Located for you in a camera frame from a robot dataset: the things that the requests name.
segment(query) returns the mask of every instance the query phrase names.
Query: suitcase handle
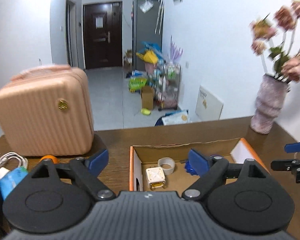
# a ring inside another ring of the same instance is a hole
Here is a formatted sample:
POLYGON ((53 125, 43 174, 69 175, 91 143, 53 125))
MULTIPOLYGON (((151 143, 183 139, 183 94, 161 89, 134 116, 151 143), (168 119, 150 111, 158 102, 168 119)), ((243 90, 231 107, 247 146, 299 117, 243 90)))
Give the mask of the suitcase handle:
POLYGON ((70 70, 71 67, 69 65, 53 65, 53 66, 40 66, 32 69, 25 70, 18 75, 13 76, 11 81, 18 81, 21 79, 30 78, 33 75, 44 75, 47 72, 58 72, 64 70, 70 70))

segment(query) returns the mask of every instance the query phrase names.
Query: green leaf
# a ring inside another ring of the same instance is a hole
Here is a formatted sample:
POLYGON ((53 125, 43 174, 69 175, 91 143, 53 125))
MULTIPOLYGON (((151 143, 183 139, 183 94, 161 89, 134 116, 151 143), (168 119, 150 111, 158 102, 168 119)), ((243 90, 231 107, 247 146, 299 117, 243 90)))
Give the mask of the green leaf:
POLYGON ((278 52, 278 55, 281 53, 281 47, 280 46, 278 46, 278 47, 271 47, 269 50, 271 52, 275 52, 275 53, 278 52))
POLYGON ((268 57, 270 57, 270 58, 272 58, 272 60, 274 60, 274 58, 281 53, 282 48, 281 47, 272 47, 269 50, 271 51, 271 53, 269 54, 268 57))
POLYGON ((289 59, 290 57, 288 55, 284 55, 284 53, 282 52, 280 58, 274 63, 274 71, 276 71, 277 73, 281 73, 283 64, 286 63, 289 59))

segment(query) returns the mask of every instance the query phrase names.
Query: cardboard box on floor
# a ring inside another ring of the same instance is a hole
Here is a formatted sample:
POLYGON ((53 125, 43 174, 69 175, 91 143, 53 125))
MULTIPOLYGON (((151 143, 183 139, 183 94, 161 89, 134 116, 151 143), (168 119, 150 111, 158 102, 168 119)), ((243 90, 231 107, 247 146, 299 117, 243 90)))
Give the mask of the cardboard box on floor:
POLYGON ((132 63, 129 63, 127 58, 123 60, 123 70, 125 73, 129 73, 132 71, 132 63))
MULTIPOLYGON (((221 155, 230 163, 243 163, 245 159, 253 158, 266 169, 264 163, 244 138, 208 143, 131 146, 130 191, 150 191, 146 179, 146 169, 157 167, 159 159, 170 157, 176 162, 174 172, 166 176, 165 189, 156 188, 154 191, 176 191, 179 196, 181 196, 182 192, 199 179, 199 176, 192 176, 187 173, 184 169, 185 164, 182 163, 188 158, 188 152, 191 148, 205 155, 221 155)), ((236 179, 228 179, 227 183, 234 181, 236 181, 236 179)))
POLYGON ((153 97, 154 90, 150 86, 144 86, 141 88, 141 102, 142 108, 146 108, 148 110, 153 109, 153 97))

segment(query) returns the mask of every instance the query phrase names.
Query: gray floor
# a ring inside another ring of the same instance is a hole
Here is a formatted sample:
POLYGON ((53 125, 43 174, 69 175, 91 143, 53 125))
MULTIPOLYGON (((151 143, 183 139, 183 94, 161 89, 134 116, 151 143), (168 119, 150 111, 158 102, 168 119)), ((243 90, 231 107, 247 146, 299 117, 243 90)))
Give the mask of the gray floor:
POLYGON ((87 70, 95 130, 149 127, 165 114, 157 109, 141 114, 139 93, 130 93, 122 68, 87 70))

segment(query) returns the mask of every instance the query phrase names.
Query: wooden table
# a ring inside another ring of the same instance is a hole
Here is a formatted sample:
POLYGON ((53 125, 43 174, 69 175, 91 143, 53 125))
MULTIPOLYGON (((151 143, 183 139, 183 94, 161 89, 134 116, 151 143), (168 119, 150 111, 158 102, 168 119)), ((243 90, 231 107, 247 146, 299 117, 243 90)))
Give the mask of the wooden table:
MULTIPOLYGON (((96 132, 93 147, 86 156, 106 146, 109 150, 109 164, 98 178, 115 193, 129 190, 129 151, 132 145, 168 145, 244 137, 269 170, 272 160, 293 158, 284 152, 283 147, 295 140, 284 129, 275 123, 268 135, 260 135, 249 128, 250 119, 245 117, 174 126, 99 131, 96 132)), ((9 151, 10 146, 2 136, 0 155, 9 151)), ((71 158, 73 156, 62 158, 61 162, 68 162, 71 158)), ((39 159, 29 158, 29 168, 33 168, 39 159)), ((290 172, 270 172, 295 202, 296 209, 288 232, 300 239, 300 184, 295 183, 295 177, 290 172)))

